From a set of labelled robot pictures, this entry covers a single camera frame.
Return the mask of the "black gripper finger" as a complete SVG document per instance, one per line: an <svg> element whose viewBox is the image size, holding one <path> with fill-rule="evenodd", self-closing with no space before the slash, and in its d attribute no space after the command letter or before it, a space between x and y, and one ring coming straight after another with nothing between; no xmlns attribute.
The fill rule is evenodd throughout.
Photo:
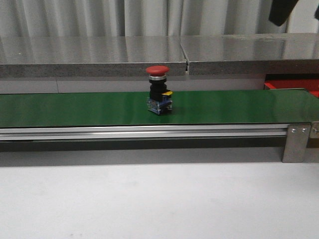
<svg viewBox="0 0 319 239"><path fill-rule="evenodd" d="M297 2L298 0L272 0L268 20L276 26L283 25Z"/></svg>
<svg viewBox="0 0 319 239"><path fill-rule="evenodd" d="M314 10L314 19L319 20L319 1L315 2Z"/></svg>

